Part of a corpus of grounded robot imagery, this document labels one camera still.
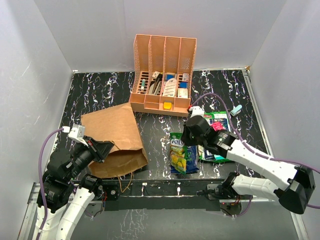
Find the red small snack packet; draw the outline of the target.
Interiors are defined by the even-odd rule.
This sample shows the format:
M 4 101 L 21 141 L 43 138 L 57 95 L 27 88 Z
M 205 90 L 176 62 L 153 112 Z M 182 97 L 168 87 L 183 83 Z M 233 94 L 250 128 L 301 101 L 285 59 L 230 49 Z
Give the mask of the red small snack packet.
M 219 121 L 216 121 L 214 122 L 211 127 L 217 132 L 217 131 L 220 131 L 220 130 L 225 130 L 226 128 L 224 127 L 224 125 L 219 122 Z

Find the blue sea salt chips bag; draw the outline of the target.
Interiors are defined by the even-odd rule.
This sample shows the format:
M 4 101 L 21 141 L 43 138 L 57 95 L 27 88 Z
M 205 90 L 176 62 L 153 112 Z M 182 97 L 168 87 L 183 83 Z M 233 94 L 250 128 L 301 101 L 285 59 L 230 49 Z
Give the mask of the blue sea salt chips bag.
M 186 146 L 186 174 L 195 173 L 198 171 L 197 167 L 197 148 L 196 146 Z M 170 173 L 171 174 L 180 174 L 178 171 L 175 170 L 173 166 L 170 164 Z

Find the green chips bag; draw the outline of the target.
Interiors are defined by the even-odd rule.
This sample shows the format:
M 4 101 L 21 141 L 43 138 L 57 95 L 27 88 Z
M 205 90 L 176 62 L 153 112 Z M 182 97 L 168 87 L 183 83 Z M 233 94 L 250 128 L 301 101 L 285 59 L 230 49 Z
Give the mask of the green chips bag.
M 228 121 L 228 126 L 229 126 L 229 130 L 230 130 L 230 124 L 229 124 L 229 120 L 227 118 L 227 113 L 225 111 L 221 111 L 221 112 L 209 112 L 209 113 L 205 113 L 205 115 L 210 115 L 210 116 L 214 116 L 215 118 L 226 118 Z

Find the green fruit candy bag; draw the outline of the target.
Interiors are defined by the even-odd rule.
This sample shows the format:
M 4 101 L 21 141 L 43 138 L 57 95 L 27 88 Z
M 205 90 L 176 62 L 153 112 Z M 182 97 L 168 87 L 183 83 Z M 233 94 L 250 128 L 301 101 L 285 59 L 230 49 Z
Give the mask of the green fruit candy bag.
M 170 164 L 176 171 L 181 174 L 187 172 L 187 147 L 181 140 L 181 133 L 171 132 L 170 133 Z

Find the blue cookie snack bag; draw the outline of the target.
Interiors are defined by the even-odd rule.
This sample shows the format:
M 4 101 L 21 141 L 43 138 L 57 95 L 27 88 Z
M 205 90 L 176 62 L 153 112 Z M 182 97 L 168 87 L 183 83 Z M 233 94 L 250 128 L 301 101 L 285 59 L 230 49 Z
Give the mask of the blue cookie snack bag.
M 213 115 L 208 115 L 206 114 L 204 116 L 204 118 L 206 119 L 206 121 L 208 122 L 208 124 L 211 126 L 214 122 L 221 122 L 224 127 L 225 130 L 229 130 L 229 125 L 228 125 L 228 120 L 226 118 L 215 118 Z M 208 150 L 206 150 L 204 147 L 202 147 L 201 145 L 197 146 L 198 149 L 198 154 L 199 154 L 199 159 L 201 161 L 205 161 L 205 162 L 213 162 L 214 163 L 214 154 L 210 153 Z

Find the brown paper bag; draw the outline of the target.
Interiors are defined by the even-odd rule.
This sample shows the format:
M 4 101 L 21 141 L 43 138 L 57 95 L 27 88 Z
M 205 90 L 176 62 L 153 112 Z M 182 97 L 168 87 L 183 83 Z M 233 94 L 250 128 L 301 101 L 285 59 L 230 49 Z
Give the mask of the brown paper bag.
M 144 149 L 134 112 L 129 102 L 81 116 L 85 135 L 99 142 L 113 142 L 103 163 L 92 162 L 91 174 L 110 179 L 132 174 L 149 161 Z

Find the teal candy snack bag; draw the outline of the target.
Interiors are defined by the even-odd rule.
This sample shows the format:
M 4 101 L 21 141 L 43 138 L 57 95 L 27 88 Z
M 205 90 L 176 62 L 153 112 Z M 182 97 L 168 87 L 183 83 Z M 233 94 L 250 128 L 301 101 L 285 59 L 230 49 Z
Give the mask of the teal candy snack bag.
M 225 157 L 222 157 L 221 155 L 216 155 L 216 154 L 214 154 L 213 157 L 214 157 L 214 160 L 213 160 L 213 161 L 214 161 L 215 163 L 224 163 L 224 162 L 230 161 L 229 159 L 227 159 L 227 158 L 225 158 Z

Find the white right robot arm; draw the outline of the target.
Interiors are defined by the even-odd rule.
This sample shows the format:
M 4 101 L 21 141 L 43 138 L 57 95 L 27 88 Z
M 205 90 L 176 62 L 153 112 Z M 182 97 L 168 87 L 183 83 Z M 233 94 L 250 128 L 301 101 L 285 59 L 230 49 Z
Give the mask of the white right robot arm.
M 184 123 L 181 137 L 187 146 L 200 145 L 212 154 L 240 163 L 261 175 L 247 177 L 231 172 L 216 187 L 207 187 L 204 193 L 220 199 L 251 195 L 278 201 L 288 211 L 302 215 L 316 188 L 314 170 L 308 166 L 275 159 L 248 145 L 228 130 L 214 130 L 200 115 Z

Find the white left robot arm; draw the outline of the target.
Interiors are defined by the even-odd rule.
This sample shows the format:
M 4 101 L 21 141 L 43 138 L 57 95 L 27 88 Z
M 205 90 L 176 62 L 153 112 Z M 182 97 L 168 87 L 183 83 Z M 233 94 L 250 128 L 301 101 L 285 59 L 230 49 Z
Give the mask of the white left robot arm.
M 113 147 L 111 141 L 84 136 L 73 152 L 61 148 L 50 155 L 47 170 L 40 178 L 34 240 L 69 240 L 89 203 L 107 199 L 101 178 L 86 174 L 78 186 L 73 180 L 91 162 L 104 162 Z

